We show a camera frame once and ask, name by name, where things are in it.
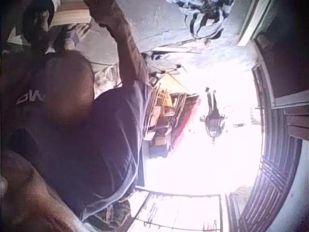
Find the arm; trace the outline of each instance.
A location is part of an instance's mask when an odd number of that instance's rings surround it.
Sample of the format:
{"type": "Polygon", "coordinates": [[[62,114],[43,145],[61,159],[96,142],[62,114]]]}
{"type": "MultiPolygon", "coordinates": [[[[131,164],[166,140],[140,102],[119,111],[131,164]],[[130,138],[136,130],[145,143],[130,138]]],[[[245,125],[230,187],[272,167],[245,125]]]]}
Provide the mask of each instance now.
{"type": "Polygon", "coordinates": [[[90,14],[101,26],[106,27],[117,42],[119,71],[123,85],[134,80],[149,84],[146,64],[134,42],[130,25],[115,0],[88,0],[90,14]]]}

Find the navy blue t-shirt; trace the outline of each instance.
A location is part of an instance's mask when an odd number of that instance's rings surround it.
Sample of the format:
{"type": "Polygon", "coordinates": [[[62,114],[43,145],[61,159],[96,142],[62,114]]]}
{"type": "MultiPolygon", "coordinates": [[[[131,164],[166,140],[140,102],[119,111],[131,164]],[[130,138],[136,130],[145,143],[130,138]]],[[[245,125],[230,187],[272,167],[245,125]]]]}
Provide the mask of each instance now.
{"type": "MultiPolygon", "coordinates": [[[[25,94],[16,108],[44,99],[37,85],[25,94]]],[[[81,220],[119,200],[132,184],[149,97],[150,87],[136,80],[102,93],[92,115],[73,128],[50,123],[37,105],[19,125],[38,150],[25,158],[81,220]]]]}

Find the striped cloth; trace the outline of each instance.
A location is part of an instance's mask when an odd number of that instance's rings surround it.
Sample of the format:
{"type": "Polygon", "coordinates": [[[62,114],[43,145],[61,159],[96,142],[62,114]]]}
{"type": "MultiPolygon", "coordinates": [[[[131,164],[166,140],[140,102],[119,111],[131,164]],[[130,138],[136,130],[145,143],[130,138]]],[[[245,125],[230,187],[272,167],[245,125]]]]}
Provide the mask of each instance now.
{"type": "Polygon", "coordinates": [[[193,38],[201,41],[218,39],[224,29],[234,0],[166,0],[177,4],[193,38]]]}

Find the wooden plank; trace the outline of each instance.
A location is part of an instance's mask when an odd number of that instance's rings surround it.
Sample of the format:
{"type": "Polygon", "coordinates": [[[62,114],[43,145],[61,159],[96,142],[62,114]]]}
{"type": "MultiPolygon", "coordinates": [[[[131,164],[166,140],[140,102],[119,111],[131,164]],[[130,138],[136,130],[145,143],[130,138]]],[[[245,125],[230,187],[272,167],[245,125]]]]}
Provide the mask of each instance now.
{"type": "Polygon", "coordinates": [[[293,108],[285,108],[284,109],[285,115],[294,115],[294,116],[301,116],[301,115],[308,115],[309,116],[309,106],[299,106],[293,108]]]}
{"type": "Polygon", "coordinates": [[[90,20],[88,6],[83,1],[65,2],[55,12],[50,27],[71,23],[89,23],[90,20]]]}
{"type": "Polygon", "coordinates": [[[288,126],[289,135],[296,139],[309,141],[309,129],[295,126],[288,126]]]}
{"type": "Polygon", "coordinates": [[[309,116],[288,116],[287,123],[288,125],[309,129],[309,116]]]}

